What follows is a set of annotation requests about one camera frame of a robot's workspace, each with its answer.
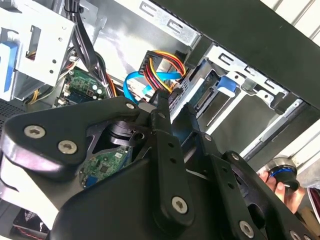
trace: black cable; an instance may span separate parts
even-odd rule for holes
[[[79,0],[64,0],[64,10],[67,18],[75,23],[75,29],[72,36],[72,43],[79,58],[82,60],[89,73],[96,80],[103,83],[109,98],[115,96],[110,84],[110,79],[107,77],[106,65],[102,66],[98,59],[90,38],[86,32],[84,24],[80,16],[80,1]]]

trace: human hand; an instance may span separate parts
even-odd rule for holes
[[[290,211],[295,214],[302,201],[302,198],[305,195],[305,189],[300,186],[299,189],[294,193],[285,195],[285,185],[282,182],[278,182],[277,184],[277,181],[273,176],[268,178],[269,174],[267,171],[262,172],[259,176],[275,193],[275,195],[290,209]]]

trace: red wire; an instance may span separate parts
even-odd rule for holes
[[[36,237],[36,236],[33,236],[27,232],[25,232],[24,230],[22,230],[20,227],[17,227],[17,229],[23,234],[23,235],[26,235],[30,238],[33,238],[33,239],[36,239],[36,240],[44,240],[43,238],[39,238],[39,237]]]
[[[150,87],[151,87],[153,90],[156,90],[156,89],[155,89],[155,86],[149,81],[149,79],[148,79],[148,77],[147,77],[147,75],[146,75],[145,72],[143,73],[143,76],[144,76],[145,80],[148,82],[148,84],[150,85]]]
[[[160,83],[158,83],[158,82],[156,81],[156,79],[154,78],[154,76],[151,74],[151,70],[150,70],[150,68],[149,68],[149,64],[146,66],[146,72],[147,72],[147,74],[149,75],[150,80],[153,82],[153,84],[155,85],[155,87],[158,88],[158,89],[163,89],[163,87],[160,86]]]
[[[166,58],[169,58],[169,59],[171,59],[171,61],[170,60],[168,60],[168,59],[166,59],[166,60],[168,60],[169,62],[170,62],[170,64],[181,74],[181,76],[183,76],[183,69],[184,69],[184,66],[183,65],[181,65],[181,63],[180,62],[178,62],[177,60],[175,60],[172,56],[170,56],[170,55],[166,55],[166,54],[162,54],[162,53],[157,53],[158,55],[160,55],[160,56],[162,56],[162,57],[166,57]]]

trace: green circuit board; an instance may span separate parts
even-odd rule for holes
[[[117,151],[103,153],[84,162],[81,168],[81,185],[86,188],[113,175],[130,161],[131,150],[120,146]]]
[[[75,89],[90,98],[96,95],[101,99],[107,97],[104,86],[81,69],[74,69],[73,74],[68,76],[68,82],[70,82],[70,90]]]

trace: metal screw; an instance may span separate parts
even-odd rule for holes
[[[293,240],[301,240],[301,238],[298,236],[298,234],[296,234],[295,231],[290,231],[290,235],[292,237]]]
[[[159,112],[158,115],[159,115],[160,117],[162,117],[163,119],[166,118],[166,116],[165,116],[162,112]]]
[[[235,160],[237,160],[237,161],[239,160],[238,155],[236,155],[236,154],[232,153],[232,154],[231,154],[231,156],[233,157],[233,159],[235,159]]]
[[[24,129],[24,134],[32,139],[40,139],[46,135],[46,130],[41,126],[30,125]]]
[[[63,140],[63,141],[59,142],[58,149],[63,154],[70,154],[71,155],[77,151],[78,147],[73,141]]]
[[[188,211],[188,205],[185,200],[179,196],[172,198],[172,207],[180,214],[185,214]]]
[[[253,239],[255,236],[254,230],[246,221],[240,221],[239,226],[241,231],[250,239]]]
[[[135,106],[133,106],[131,103],[127,103],[126,106],[130,109],[135,109]]]
[[[205,134],[204,137],[205,137],[205,139],[207,139],[209,142],[212,141],[212,137],[211,137],[210,135]]]

